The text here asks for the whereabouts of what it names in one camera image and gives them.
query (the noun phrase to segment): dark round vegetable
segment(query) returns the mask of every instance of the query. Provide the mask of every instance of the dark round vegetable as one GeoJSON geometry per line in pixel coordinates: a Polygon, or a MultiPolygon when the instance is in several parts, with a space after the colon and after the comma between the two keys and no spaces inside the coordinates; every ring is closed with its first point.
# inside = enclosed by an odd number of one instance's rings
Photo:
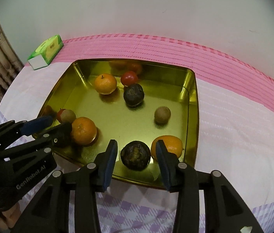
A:
{"type": "Polygon", "coordinates": [[[131,170],[145,169],[150,163],[150,158],[149,147],[141,141],[130,142],[121,150],[121,160],[131,170]]]}
{"type": "Polygon", "coordinates": [[[124,91],[124,100],[130,107],[136,107],[144,100],[144,90],[139,84],[132,84],[124,91]]]}

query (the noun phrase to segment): silver screw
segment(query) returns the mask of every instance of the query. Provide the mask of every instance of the silver screw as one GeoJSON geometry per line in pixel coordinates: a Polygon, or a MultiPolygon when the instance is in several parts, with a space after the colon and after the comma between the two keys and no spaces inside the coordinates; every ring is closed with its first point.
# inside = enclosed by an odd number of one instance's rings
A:
{"type": "Polygon", "coordinates": [[[215,177],[220,177],[221,176],[221,172],[219,172],[219,171],[213,171],[213,175],[215,176],[215,177]]]}
{"type": "Polygon", "coordinates": [[[96,167],[96,164],[95,163],[88,163],[87,164],[87,168],[88,169],[94,169],[96,167]]]}
{"type": "Polygon", "coordinates": [[[44,149],[44,152],[45,152],[45,153],[49,153],[49,152],[51,152],[51,148],[46,147],[46,148],[44,149]]]}
{"type": "Polygon", "coordinates": [[[181,162],[181,163],[178,164],[178,167],[179,167],[180,169],[186,169],[186,168],[187,168],[187,164],[184,163],[184,162],[181,162]]]}
{"type": "Polygon", "coordinates": [[[60,171],[54,171],[54,172],[53,172],[53,176],[54,176],[55,178],[59,177],[60,174],[61,174],[60,171]]]}

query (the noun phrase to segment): tissue box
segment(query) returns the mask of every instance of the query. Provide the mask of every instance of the tissue box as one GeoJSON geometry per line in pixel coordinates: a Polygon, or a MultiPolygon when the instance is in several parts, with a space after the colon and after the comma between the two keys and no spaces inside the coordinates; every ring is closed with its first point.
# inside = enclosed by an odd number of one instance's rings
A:
{"type": "Polygon", "coordinates": [[[34,70],[48,66],[64,46],[59,35],[45,40],[29,57],[28,62],[34,70]]]}

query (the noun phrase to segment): pink checkered trim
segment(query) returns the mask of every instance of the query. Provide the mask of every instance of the pink checkered trim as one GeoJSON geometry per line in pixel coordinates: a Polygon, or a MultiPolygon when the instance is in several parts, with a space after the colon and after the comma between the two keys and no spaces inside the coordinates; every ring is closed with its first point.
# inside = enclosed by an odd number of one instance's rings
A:
{"type": "Polygon", "coordinates": [[[274,112],[274,80],[254,67],[215,49],[172,38],[103,34],[63,41],[55,62],[91,58],[128,58],[192,69],[196,77],[231,90],[274,112]]]}

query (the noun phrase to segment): table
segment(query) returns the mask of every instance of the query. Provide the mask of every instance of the table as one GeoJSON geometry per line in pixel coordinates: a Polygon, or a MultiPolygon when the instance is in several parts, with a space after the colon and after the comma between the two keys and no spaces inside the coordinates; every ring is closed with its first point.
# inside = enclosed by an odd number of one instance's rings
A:
{"type": "MultiPolygon", "coordinates": [[[[274,231],[273,79],[227,54],[190,42],[135,34],[80,37],[64,41],[48,67],[23,68],[0,103],[0,123],[37,117],[71,62],[86,58],[152,60],[192,69],[200,110],[196,170],[220,170],[265,233],[274,231]]],[[[32,139],[22,137],[15,144],[32,139]]],[[[64,159],[56,160],[64,173],[77,169],[64,159]]],[[[24,196],[21,210],[41,185],[24,196]]],[[[200,232],[205,231],[202,197],[200,193],[200,232]]],[[[102,232],[171,232],[176,201],[177,194],[112,180],[107,192],[97,194],[102,232]]]]}

